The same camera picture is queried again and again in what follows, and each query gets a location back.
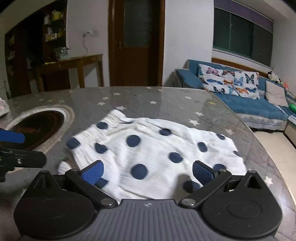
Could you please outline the white blue-spotted pants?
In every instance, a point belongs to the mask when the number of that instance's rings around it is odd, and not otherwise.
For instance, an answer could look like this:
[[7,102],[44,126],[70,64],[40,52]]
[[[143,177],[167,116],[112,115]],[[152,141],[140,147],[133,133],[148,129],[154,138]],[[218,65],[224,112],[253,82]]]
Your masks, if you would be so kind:
[[69,139],[66,146],[79,169],[103,162],[96,185],[117,201],[182,199],[189,194],[183,188],[186,181],[199,183],[192,173],[195,161],[234,175],[247,172],[234,142],[224,135],[168,120],[127,118],[118,110]]

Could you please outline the blue sofa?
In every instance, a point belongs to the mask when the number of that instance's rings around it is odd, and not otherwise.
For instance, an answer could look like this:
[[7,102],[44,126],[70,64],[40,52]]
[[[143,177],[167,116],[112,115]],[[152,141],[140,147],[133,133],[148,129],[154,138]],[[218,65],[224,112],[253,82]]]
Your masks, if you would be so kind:
[[[204,64],[218,69],[239,70],[216,63],[187,60],[185,69],[177,69],[177,85],[184,88],[204,89],[203,83],[198,78],[198,65]],[[266,82],[273,82],[259,75],[259,99],[244,98],[234,95],[214,93],[220,98],[241,120],[250,128],[258,130],[284,131],[288,126],[295,127],[295,113],[289,107],[274,105],[265,97]],[[295,97],[282,87],[288,104],[295,102]]]

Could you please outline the beige cushion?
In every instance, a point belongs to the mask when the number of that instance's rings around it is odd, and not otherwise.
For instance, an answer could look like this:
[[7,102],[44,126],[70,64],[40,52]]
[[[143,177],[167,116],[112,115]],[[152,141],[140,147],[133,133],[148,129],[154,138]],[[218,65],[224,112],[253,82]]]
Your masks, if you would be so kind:
[[271,104],[288,107],[284,89],[273,82],[266,82],[265,97]]

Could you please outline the pink tissue pack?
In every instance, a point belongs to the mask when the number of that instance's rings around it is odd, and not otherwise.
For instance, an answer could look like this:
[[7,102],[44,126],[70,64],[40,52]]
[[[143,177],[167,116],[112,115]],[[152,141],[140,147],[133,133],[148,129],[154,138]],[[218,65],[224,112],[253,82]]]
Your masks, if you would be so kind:
[[6,115],[9,112],[10,112],[9,105],[4,99],[0,98],[0,117],[2,117],[3,115]]

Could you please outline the green toy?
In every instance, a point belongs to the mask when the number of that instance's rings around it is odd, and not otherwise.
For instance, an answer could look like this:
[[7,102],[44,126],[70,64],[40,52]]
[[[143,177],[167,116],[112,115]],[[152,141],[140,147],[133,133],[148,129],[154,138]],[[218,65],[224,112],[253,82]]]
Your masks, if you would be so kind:
[[288,105],[288,107],[289,107],[289,109],[290,109],[292,112],[296,113],[296,105],[295,105],[295,104],[290,103],[290,104]]

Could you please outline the dark wooden shelf cabinet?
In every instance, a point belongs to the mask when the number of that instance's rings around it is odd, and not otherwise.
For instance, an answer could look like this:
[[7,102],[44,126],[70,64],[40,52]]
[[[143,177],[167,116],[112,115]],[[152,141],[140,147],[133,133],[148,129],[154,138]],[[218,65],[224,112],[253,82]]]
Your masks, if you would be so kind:
[[67,1],[53,1],[28,15],[4,36],[6,75],[11,97],[32,93],[37,71],[58,60],[66,47]]

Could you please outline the dark green window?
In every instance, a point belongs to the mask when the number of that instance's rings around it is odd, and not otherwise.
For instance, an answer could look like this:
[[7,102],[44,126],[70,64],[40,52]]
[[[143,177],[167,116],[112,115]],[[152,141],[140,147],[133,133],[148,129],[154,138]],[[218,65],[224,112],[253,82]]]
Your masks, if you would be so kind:
[[215,8],[213,47],[269,66],[273,33],[241,16]]

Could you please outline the round black induction cooktop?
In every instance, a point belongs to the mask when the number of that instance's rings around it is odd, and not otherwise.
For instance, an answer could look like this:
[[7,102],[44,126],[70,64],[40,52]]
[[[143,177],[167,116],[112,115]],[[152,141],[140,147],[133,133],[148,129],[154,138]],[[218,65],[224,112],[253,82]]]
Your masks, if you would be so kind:
[[41,151],[46,154],[72,125],[74,110],[67,105],[48,105],[30,109],[1,125],[8,131],[22,133],[22,144],[1,142],[1,148],[23,151]]

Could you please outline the dark wooden door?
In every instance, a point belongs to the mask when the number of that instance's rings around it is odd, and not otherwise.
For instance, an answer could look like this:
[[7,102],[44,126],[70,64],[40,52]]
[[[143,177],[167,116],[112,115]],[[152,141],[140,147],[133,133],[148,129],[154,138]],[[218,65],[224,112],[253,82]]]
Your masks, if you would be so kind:
[[109,1],[111,86],[161,86],[165,1]]

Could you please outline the black white plush toy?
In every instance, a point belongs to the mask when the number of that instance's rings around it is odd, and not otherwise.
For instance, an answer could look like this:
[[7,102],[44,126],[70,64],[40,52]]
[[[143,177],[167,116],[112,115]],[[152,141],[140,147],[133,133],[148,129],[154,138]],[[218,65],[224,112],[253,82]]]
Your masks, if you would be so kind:
[[273,71],[268,72],[267,75],[268,75],[268,78],[270,81],[281,84],[281,80],[279,79],[279,77],[277,75],[274,74]]

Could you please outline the glass jar on table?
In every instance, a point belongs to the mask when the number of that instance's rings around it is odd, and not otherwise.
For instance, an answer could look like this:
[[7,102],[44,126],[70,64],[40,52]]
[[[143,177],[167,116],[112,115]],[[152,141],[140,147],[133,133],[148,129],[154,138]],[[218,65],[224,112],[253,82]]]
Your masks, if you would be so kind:
[[70,47],[58,47],[54,52],[58,60],[65,60],[69,58]]

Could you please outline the butterfly print pillow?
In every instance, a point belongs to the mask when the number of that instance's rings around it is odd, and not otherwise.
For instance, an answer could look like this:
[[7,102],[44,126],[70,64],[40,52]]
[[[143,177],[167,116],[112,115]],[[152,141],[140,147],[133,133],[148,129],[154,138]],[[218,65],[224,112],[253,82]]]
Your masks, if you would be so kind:
[[234,95],[244,98],[259,99],[259,73],[218,69],[204,64],[198,65],[198,78],[205,90]]

